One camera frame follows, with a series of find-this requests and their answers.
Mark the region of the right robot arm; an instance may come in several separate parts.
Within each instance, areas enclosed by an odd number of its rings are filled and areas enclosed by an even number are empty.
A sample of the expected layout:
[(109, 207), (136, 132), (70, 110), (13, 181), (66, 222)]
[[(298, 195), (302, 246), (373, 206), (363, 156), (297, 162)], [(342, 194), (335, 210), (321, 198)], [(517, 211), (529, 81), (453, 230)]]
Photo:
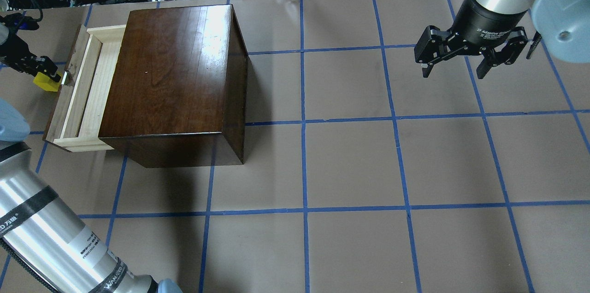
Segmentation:
[(414, 48), (423, 77), (435, 64), (456, 56), (483, 56), (478, 79), (496, 66), (513, 64), (528, 42), (518, 26), (530, 12), (537, 31), (528, 51), (531, 56), (544, 40), (548, 51), (571, 64), (589, 62), (589, 0), (463, 0), (452, 26), (442, 31), (427, 26)]

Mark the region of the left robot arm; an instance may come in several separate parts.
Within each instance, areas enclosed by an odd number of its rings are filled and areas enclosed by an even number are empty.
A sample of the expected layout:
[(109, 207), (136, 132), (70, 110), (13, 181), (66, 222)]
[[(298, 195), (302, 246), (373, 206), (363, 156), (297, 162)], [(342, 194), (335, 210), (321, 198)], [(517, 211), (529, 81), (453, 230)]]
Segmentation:
[[(98, 138), (125, 26), (80, 27), (44, 140), (70, 152), (109, 150)], [(57, 293), (179, 293), (172, 280), (134, 275), (30, 169), (30, 127), (1, 102), (1, 246)]]

